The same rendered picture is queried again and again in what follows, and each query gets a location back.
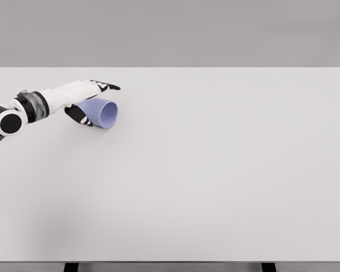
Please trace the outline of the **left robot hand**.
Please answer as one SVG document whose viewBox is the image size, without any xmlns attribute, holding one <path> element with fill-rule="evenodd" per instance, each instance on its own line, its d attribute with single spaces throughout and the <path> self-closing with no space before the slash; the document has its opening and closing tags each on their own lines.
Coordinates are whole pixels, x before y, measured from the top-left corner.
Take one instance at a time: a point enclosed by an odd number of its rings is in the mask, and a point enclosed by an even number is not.
<svg viewBox="0 0 340 272">
<path fill-rule="evenodd" d="M 56 102 L 53 105 L 63 108 L 65 113 L 76 123 L 92 127 L 95 125 L 77 104 L 87 99 L 98 98 L 97 95 L 105 91 L 119 91 L 120 89 L 114 84 L 96 80 L 74 81 L 58 88 Z"/>
</svg>

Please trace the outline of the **lavender blue cup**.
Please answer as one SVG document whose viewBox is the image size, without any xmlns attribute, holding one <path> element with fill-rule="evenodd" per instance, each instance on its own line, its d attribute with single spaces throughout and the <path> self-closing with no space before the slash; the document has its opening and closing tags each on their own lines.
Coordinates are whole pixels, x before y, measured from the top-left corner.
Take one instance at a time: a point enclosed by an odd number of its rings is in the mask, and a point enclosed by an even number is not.
<svg viewBox="0 0 340 272">
<path fill-rule="evenodd" d="M 94 97 L 79 102 L 77 106 L 86 114 L 88 119 L 98 127 L 109 129 L 116 122 L 118 107 L 113 101 Z"/>
</svg>

